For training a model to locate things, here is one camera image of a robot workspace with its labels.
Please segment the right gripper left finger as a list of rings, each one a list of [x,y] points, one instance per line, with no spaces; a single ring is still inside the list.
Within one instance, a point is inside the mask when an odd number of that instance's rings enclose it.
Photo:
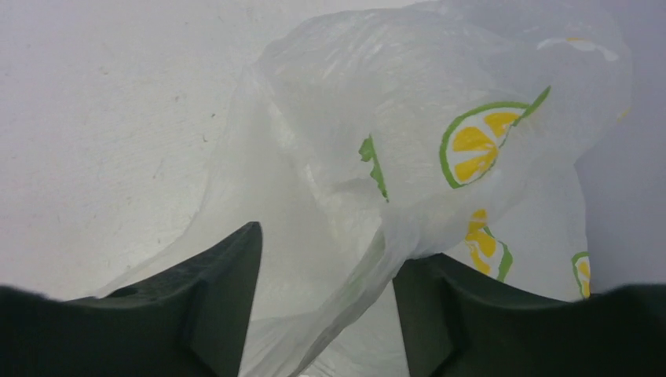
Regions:
[[[1,289],[4,376],[237,376],[262,256],[252,221],[103,298]]]

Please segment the clear plastic bag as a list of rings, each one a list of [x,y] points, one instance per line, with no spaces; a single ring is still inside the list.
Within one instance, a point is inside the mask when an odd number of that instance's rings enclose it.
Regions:
[[[574,165],[630,104],[631,53],[598,1],[308,19],[243,70],[188,228],[97,295],[257,221],[241,375],[404,376],[391,279],[409,259],[589,296]]]

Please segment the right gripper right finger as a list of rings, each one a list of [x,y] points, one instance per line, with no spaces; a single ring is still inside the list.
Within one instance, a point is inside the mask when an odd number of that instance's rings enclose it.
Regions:
[[[561,302],[437,254],[406,262],[393,289],[413,376],[665,373],[662,284]]]

